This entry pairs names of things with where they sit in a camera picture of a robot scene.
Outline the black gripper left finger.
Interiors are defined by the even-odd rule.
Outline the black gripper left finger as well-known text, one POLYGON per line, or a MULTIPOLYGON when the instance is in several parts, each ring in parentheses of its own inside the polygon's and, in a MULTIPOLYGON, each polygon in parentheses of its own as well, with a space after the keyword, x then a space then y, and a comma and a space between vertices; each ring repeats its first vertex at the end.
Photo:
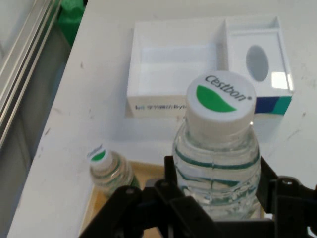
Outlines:
POLYGON ((172 156, 165 156, 164 178, 154 186, 118 188, 80 237, 140 238, 150 228, 158 228, 163 238, 218 236, 214 221, 178 188, 172 156))

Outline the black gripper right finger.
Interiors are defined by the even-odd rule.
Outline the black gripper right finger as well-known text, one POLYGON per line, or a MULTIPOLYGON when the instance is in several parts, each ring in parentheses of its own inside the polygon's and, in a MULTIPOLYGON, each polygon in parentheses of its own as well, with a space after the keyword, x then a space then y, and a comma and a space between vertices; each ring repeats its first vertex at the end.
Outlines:
POLYGON ((260 159, 256 197, 263 210, 274 216, 275 238, 310 238, 317 235, 317 190, 294 178, 278 176, 260 159))

